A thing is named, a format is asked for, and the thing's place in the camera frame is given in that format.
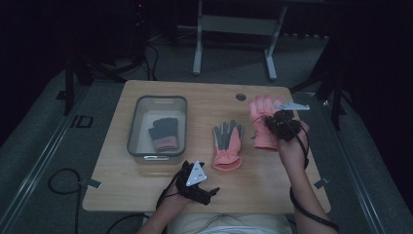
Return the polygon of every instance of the white tag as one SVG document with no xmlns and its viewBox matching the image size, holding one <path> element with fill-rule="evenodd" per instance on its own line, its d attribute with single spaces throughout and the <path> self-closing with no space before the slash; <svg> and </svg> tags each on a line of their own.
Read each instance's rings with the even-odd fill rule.
<svg viewBox="0 0 413 234">
<path fill-rule="evenodd" d="M 197 161 L 194 163 L 194 167 L 192 167 L 191 174 L 189 174 L 188 180 L 186 181 L 186 186 L 189 187 L 206 179 L 207 176 L 201 167 L 200 161 Z"/>
<path fill-rule="evenodd" d="M 276 108 L 281 109 L 281 110 L 309 110 L 310 106 L 291 102 L 291 103 L 283 103 L 281 105 L 276 105 Z"/>
</svg>

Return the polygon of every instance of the clear plastic tray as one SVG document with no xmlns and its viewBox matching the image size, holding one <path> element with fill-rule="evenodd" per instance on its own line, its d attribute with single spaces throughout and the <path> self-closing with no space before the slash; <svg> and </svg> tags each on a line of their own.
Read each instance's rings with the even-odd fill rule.
<svg viewBox="0 0 413 234">
<path fill-rule="evenodd" d="M 176 150 L 157 152 L 149 129 L 153 122 L 163 118 L 176 118 Z M 181 96 L 143 96 L 136 102 L 128 151 L 138 164 L 179 164 L 186 148 L 187 100 Z"/>
</svg>

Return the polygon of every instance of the pink glove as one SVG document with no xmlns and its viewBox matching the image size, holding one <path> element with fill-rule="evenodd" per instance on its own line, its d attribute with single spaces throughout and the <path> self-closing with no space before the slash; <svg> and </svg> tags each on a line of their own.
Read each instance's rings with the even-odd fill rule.
<svg viewBox="0 0 413 234">
<path fill-rule="evenodd" d="M 219 171 L 233 171 L 242 162 L 238 152 L 241 149 L 241 138 L 243 126 L 232 120 L 230 126 L 226 122 L 221 124 L 221 128 L 214 127 L 216 155 L 213 160 L 213 167 Z"/>
<path fill-rule="evenodd" d="M 276 105 L 282 103 L 281 97 L 273 98 L 270 95 L 257 96 L 248 102 L 249 117 L 255 129 L 254 147 L 266 150 L 277 150 L 277 137 L 265 125 L 265 116 L 272 116 L 279 111 Z"/>
</svg>

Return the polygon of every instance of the dark background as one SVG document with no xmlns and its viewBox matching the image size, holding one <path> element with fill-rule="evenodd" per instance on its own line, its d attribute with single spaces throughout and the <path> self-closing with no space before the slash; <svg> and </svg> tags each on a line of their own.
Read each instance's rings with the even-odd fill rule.
<svg viewBox="0 0 413 234">
<path fill-rule="evenodd" d="M 138 3 L 143 8 L 136 8 Z M 347 68 L 345 90 L 412 210 L 413 3 L 375 1 L 364 7 L 345 3 L 293 4 L 282 32 L 328 36 L 335 43 Z M 1 1 L 0 144 L 68 58 L 84 54 L 113 63 L 116 58 L 135 57 L 143 50 L 135 43 L 139 35 L 133 25 L 137 21 L 149 22 L 173 41 L 178 24 L 196 25 L 197 7 L 197 1 L 192 0 L 151 4 L 127 0 Z M 219 13 L 223 9 L 235 16 L 277 17 L 248 2 L 228 12 L 226 4 L 212 1 L 205 11 Z"/>
</svg>

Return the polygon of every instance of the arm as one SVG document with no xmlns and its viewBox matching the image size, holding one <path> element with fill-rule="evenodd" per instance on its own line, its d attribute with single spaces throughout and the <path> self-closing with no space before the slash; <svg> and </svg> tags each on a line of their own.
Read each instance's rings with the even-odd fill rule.
<svg viewBox="0 0 413 234">
<path fill-rule="evenodd" d="M 301 122 L 301 126 L 306 132 L 310 129 L 304 122 Z M 304 145 L 307 146 L 308 141 L 305 132 L 301 131 L 298 136 L 301 138 Z M 298 140 L 296 138 L 293 138 L 290 141 L 285 141 L 283 139 L 279 140 L 279 153 L 297 202 L 307 212 L 329 220 L 328 215 L 319 203 L 319 199 L 314 193 L 312 185 L 305 172 L 304 152 L 301 149 Z M 297 211 L 297 209 L 294 209 L 294 214 L 298 233 L 337 233 L 333 228 L 312 220 Z"/>
<path fill-rule="evenodd" d="M 173 184 L 159 208 L 154 214 L 142 225 L 137 234 L 157 234 L 162 233 L 168 223 L 173 220 L 191 200 L 177 193 L 178 189 Z"/>
</svg>

